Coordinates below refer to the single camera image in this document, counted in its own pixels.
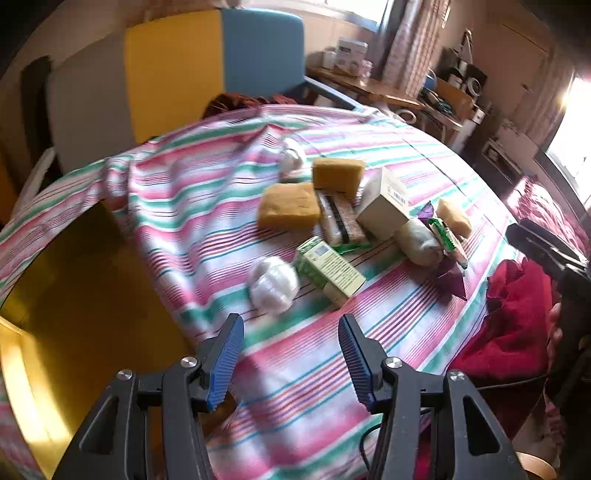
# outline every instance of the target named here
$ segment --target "barcode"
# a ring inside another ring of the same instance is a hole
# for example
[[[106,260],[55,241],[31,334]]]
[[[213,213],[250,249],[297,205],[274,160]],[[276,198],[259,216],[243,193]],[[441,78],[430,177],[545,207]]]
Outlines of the barcode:
[[[406,205],[407,204],[407,200],[403,197],[401,197],[398,192],[396,190],[394,190],[391,186],[388,186],[388,193],[393,196],[398,203],[400,203],[401,205]]]
[[[328,250],[329,248],[326,245],[321,244],[318,246],[318,248],[316,248],[316,255],[322,257],[322,255],[324,255]]]

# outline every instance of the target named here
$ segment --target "chair armrest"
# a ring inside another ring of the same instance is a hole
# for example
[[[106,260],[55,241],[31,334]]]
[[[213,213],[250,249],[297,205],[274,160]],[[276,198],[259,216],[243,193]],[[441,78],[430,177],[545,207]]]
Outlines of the chair armrest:
[[[41,188],[41,184],[45,174],[47,173],[47,169],[55,159],[56,151],[53,147],[49,147],[42,153],[39,161],[31,170],[29,178],[27,178],[27,182],[22,188],[16,204],[12,208],[12,213],[10,214],[11,219],[15,218],[19,213],[21,213],[23,208],[25,208],[33,200],[33,198],[35,198],[37,193],[39,193],[39,189]]]
[[[328,100],[332,100],[338,107],[345,108],[347,110],[355,110],[358,107],[363,106],[357,100],[353,100],[351,97],[341,93],[334,88],[325,85],[318,80],[311,79],[310,77],[304,77],[304,85],[307,86],[310,90],[322,95]]]

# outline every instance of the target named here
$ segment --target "blue gripper pad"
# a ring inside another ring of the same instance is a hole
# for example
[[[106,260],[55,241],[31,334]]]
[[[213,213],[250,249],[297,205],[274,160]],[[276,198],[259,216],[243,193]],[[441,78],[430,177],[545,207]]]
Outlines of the blue gripper pad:
[[[207,409],[213,412],[226,397],[228,385],[236,366],[238,355],[242,350],[244,340],[244,322],[238,316],[232,329],[227,335],[217,361],[212,368],[209,394],[207,395]]]
[[[372,388],[371,371],[363,357],[361,347],[355,339],[351,326],[344,317],[339,320],[339,344],[345,357],[357,399],[371,411],[376,402]]]

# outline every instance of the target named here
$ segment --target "cardboard box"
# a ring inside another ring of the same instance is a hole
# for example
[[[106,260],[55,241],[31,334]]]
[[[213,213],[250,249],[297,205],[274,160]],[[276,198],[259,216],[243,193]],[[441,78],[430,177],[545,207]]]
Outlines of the cardboard box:
[[[326,242],[313,236],[297,248],[295,271],[305,275],[331,301],[342,307],[365,283],[365,277]]]
[[[456,118],[463,122],[472,112],[472,97],[459,88],[455,88],[441,78],[437,79],[435,93],[449,103],[456,111]]]
[[[367,52],[367,43],[340,38],[336,48],[336,59],[333,70],[336,73],[356,77],[359,74],[359,67],[361,67],[361,62],[365,59]]]
[[[357,221],[379,240],[387,240],[409,220],[407,188],[387,168],[381,168],[363,189]]]

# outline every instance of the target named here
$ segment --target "striped bed sheet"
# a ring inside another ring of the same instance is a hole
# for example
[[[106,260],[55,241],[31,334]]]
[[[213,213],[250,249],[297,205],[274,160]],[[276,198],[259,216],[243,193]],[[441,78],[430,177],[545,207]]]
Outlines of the striped bed sheet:
[[[366,178],[387,167],[408,187],[412,213],[441,197],[462,205],[473,226],[465,243],[468,301],[441,294],[427,270],[386,241],[347,255],[367,282],[342,309],[333,310],[302,279],[288,312],[254,310],[245,286],[253,260],[278,255],[291,261],[306,240],[256,226],[262,191],[278,181],[285,135],[303,146],[309,162],[360,158]],[[337,340],[339,317],[353,313],[390,355],[441,373],[486,314],[487,277],[501,260],[518,255],[504,240],[514,222],[507,208],[461,158],[427,134],[369,108],[267,105],[156,138],[42,191],[0,232],[0,304],[35,256],[100,200],[135,239],[191,341],[214,335],[229,313],[245,320],[244,349],[230,385],[239,406],[208,442],[221,480],[360,477],[359,438],[380,419],[356,399]],[[0,419],[15,429],[5,394]],[[18,431],[0,447],[26,478],[41,478]]]

